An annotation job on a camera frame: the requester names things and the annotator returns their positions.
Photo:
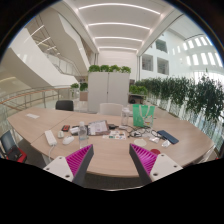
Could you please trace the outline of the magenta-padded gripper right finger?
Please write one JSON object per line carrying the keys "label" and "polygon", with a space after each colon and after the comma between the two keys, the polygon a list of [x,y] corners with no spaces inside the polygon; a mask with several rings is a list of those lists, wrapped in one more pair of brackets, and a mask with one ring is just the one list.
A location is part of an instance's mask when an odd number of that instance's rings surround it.
{"label": "magenta-padded gripper right finger", "polygon": [[182,169],[178,163],[166,154],[155,154],[134,144],[129,146],[129,154],[143,185],[147,185]]}

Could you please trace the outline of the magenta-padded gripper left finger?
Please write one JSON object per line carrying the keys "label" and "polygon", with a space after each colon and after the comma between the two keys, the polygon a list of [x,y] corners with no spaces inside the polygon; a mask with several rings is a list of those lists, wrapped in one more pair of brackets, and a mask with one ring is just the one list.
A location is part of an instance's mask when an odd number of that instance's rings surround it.
{"label": "magenta-padded gripper left finger", "polygon": [[45,168],[56,176],[82,186],[89,163],[94,155],[93,145],[90,144],[67,157],[58,156]]}

